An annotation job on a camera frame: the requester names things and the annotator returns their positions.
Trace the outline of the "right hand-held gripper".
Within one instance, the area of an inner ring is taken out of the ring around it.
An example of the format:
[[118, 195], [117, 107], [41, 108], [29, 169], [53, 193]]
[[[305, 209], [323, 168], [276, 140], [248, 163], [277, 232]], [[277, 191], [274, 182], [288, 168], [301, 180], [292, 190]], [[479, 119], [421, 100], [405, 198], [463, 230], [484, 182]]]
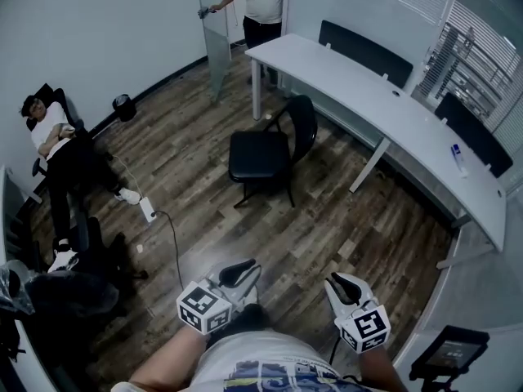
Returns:
[[[384, 305], [376, 305], [369, 285], [351, 274], [331, 273], [324, 281], [329, 304], [336, 317], [334, 323], [340, 337], [357, 353], [384, 345], [389, 338], [389, 318]], [[352, 303], [364, 303], [353, 310]]]

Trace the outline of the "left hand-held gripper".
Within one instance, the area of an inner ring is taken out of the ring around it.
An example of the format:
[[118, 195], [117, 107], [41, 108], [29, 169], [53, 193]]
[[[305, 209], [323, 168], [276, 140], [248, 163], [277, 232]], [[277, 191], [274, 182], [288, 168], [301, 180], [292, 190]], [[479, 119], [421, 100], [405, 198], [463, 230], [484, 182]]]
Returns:
[[262, 274], [262, 267], [255, 264], [249, 259], [223, 268], [216, 277], [191, 282], [177, 298], [180, 320], [203, 335], [230, 323], [244, 310], [245, 298]]

